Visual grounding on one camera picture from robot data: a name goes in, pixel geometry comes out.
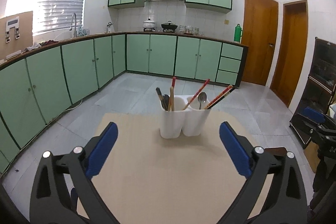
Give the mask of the black wok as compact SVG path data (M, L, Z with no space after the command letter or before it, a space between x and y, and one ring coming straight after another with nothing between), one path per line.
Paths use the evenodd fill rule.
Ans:
M175 30L178 28L178 25L173 24L171 20L166 23L161 24L163 32L172 32L174 33Z

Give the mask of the green lower kitchen cabinets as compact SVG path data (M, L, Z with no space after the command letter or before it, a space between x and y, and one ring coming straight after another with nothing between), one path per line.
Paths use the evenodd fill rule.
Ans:
M1 171L71 105L124 72L239 86L248 47L179 34L131 32L53 43L1 65Z

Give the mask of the white twin utensil holder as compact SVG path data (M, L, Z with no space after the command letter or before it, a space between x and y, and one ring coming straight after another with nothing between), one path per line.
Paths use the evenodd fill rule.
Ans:
M211 109L204 109L209 103L208 100L202 102L199 109L198 99L195 98L185 110L182 110L192 97L192 95L175 95L174 111L167 111L162 104L160 105L159 132L162 138L178 138L181 133L188 137L201 134Z

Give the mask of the red starred chopstick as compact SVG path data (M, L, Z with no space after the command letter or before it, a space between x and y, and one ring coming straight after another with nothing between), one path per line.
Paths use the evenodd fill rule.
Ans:
M199 95L199 93L201 93L201 91L206 87L206 85L210 82L210 79L207 79L204 84L199 88L199 90L191 97L191 99L187 102L187 104L185 105L185 107L182 110L186 110L189 105L193 102L193 100L195 98L197 98L197 96Z

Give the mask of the wooden door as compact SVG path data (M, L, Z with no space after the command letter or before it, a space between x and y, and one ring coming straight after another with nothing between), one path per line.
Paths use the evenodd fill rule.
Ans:
M283 6L281 43L270 89L289 106L301 75L308 35L307 0Z
M274 0L245 0L243 36L248 47L242 80L266 85L277 39L278 2Z

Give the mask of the plain wooden chopstick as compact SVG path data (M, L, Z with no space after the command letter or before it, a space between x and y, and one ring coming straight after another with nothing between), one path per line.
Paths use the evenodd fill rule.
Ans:
M174 111L174 87L170 87L170 110Z

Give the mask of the green thermos bottle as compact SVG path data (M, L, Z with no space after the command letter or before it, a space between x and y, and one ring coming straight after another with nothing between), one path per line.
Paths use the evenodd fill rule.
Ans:
M240 24L237 24L234 31L234 41L240 43L243 34L243 29Z

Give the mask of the black glass cabinet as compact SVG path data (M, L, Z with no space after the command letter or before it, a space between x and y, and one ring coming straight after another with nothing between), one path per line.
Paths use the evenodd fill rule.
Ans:
M313 60L306 86L289 126L293 129L300 145L306 148L311 137L303 129L301 117L308 107L326 114L335 96L335 44L315 38Z

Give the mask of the chrome sink faucet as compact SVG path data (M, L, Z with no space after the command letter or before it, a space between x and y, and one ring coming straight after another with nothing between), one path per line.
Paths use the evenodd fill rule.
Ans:
M77 16L75 12L72 14L71 25L69 27L69 30L73 31L73 37L76 38L77 37Z

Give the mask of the black chopstick in holder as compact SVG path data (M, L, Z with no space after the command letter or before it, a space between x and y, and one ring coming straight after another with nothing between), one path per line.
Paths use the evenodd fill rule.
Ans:
M226 98L228 95L230 95L236 88L233 87L230 91L228 91L224 96L222 96L218 101L216 101L213 105L211 105L208 109L211 109L215 105L217 105L220 101L222 101L224 98Z

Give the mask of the white cooking pot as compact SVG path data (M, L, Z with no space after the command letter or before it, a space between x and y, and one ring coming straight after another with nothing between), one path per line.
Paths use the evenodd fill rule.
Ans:
M143 22L143 31L144 32L153 32L155 31L156 22L148 18Z

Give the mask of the metal spoon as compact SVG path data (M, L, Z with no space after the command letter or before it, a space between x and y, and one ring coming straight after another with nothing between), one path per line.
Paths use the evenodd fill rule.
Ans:
M207 94L205 92L200 92L198 95L198 102L199 102L199 110L202 109L202 107L207 102Z

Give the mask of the red patterned chopstick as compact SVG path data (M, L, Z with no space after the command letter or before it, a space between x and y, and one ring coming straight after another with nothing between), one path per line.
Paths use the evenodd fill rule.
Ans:
M226 94L228 91L230 91L233 88L232 85L229 85L226 87L221 93L219 93L212 101L210 101L204 108L203 110L208 109L211 105L213 105L216 101L218 101L224 94Z

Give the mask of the dark spoon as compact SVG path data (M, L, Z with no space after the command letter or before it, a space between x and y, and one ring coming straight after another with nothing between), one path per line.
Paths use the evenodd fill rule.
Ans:
M169 110L169 99L170 97L167 94L164 94L163 96L163 108L168 111Z

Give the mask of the black chopstick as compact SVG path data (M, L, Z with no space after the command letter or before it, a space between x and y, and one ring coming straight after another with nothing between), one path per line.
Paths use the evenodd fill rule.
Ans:
M164 97L163 97L163 95L162 95L162 93L161 93L160 88L157 87L155 90L156 90L157 95L158 95L158 97L159 97L159 100L160 100L160 102L161 102L162 108L163 108L164 110L167 111L167 104L166 104L165 99L164 99Z
M226 98L228 95L230 95L236 88L233 87L230 91L228 91L224 96L222 96L218 101L216 101L213 105L211 105L208 109L211 109L215 105L217 105L220 101L222 101L224 98Z

